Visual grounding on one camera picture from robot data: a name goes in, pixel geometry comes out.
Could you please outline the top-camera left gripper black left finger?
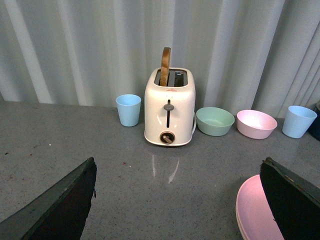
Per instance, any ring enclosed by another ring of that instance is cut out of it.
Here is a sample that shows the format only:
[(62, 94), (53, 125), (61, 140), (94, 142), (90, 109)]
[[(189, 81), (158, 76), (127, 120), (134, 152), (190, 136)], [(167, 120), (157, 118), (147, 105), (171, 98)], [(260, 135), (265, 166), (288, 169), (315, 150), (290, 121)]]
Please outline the top-camera left gripper black left finger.
[(2, 240), (79, 240), (96, 195), (97, 165), (88, 158), (0, 223)]

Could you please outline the top-camera left gripper black right finger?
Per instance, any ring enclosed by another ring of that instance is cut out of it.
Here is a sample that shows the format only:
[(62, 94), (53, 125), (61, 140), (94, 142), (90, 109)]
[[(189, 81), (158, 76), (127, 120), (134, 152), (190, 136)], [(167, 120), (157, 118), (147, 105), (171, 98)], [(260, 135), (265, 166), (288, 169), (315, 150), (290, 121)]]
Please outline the top-camera left gripper black right finger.
[(273, 218), (285, 240), (320, 238), (320, 188), (272, 158), (260, 166), (260, 180)]

